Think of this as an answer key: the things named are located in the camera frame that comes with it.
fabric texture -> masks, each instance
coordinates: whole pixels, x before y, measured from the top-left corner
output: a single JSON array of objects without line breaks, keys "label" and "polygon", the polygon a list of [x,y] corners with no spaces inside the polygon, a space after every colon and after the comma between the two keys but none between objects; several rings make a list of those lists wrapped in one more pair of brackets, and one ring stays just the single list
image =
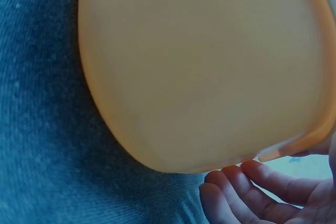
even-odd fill
[{"label": "fabric texture", "polygon": [[204,175],[135,161],[83,76],[77,0],[0,0],[0,223],[206,223]]}]

hand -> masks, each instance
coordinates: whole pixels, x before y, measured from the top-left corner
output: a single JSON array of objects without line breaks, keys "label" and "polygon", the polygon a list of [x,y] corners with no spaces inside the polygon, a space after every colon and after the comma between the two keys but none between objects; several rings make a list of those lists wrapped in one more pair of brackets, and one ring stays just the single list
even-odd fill
[{"label": "hand", "polygon": [[[329,161],[335,178],[334,140],[330,146]],[[251,181],[287,204],[271,199]],[[336,223],[336,187],[332,178],[294,178],[250,161],[240,167],[230,166],[221,172],[210,172],[199,188],[203,210],[211,224]]]}]

gray fabric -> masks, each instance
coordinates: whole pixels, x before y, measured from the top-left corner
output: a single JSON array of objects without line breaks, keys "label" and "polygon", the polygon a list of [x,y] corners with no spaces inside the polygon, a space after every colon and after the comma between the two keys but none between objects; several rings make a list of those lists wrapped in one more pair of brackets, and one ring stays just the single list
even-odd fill
[{"label": "gray fabric", "polygon": [[160,174],[91,99],[77,0],[0,0],[0,223],[203,223],[203,175]]}]

